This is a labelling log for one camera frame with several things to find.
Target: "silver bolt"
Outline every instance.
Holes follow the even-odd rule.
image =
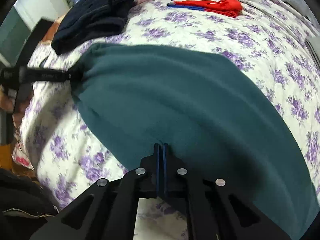
[[[99,179],[97,181],[97,184],[98,184],[99,187],[103,187],[103,186],[108,184],[108,181],[106,179]]]
[[[142,175],[142,174],[145,174],[146,173],[146,170],[144,168],[137,168],[136,169],[136,173],[138,175]]]
[[[224,179],[217,179],[217,180],[216,180],[216,185],[217,185],[217,186],[222,187],[222,186],[224,186],[225,184],[226,184],[226,181],[225,181]]]
[[[188,171],[184,168],[178,169],[177,173],[180,175],[186,175],[188,173]]]

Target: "zipper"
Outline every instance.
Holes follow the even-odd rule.
[[[39,215],[39,216],[35,216],[35,215],[31,215],[21,209],[17,209],[17,208],[10,208],[10,209],[7,209],[7,210],[4,210],[2,213],[5,215],[5,213],[8,213],[8,212],[11,212],[11,211],[17,211],[17,212],[22,212],[24,213],[25,215],[28,215],[30,217],[33,217],[33,218],[45,218],[45,217],[54,217],[54,215],[50,215],[50,214],[44,214],[44,215]]]

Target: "floral bedsheet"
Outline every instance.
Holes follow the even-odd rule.
[[[320,199],[320,71],[304,45],[320,35],[280,0],[239,0],[237,18],[168,8],[151,0],[130,11],[124,33],[85,42],[58,57],[49,45],[35,50],[29,65],[68,69],[94,42],[164,44],[219,53],[229,58],[265,94],[300,146]],[[126,169],[90,132],[70,94],[69,83],[34,84],[35,96],[20,133],[40,182],[64,208],[99,178],[119,179]],[[26,159],[16,150],[14,159]],[[140,200],[135,239],[186,239],[186,221],[160,199]]]

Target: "red garment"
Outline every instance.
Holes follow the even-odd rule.
[[[237,17],[242,10],[238,0],[172,0],[169,7],[183,7]]]

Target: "bed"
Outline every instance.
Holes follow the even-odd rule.
[[[38,66],[70,68],[96,42],[158,44],[219,53],[265,94],[297,141],[320,201],[320,70],[304,41],[319,30],[281,0],[239,0],[242,14],[230,18],[150,0],[129,12],[126,30],[87,41],[57,56],[40,44],[30,59]],[[69,83],[36,82],[20,127],[13,158],[36,170],[63,209],[99,178],[121,178],[126,168],[91,133],[71,97]],[[139,202],[135,239],[187,239],[186,220],[161,199]]]

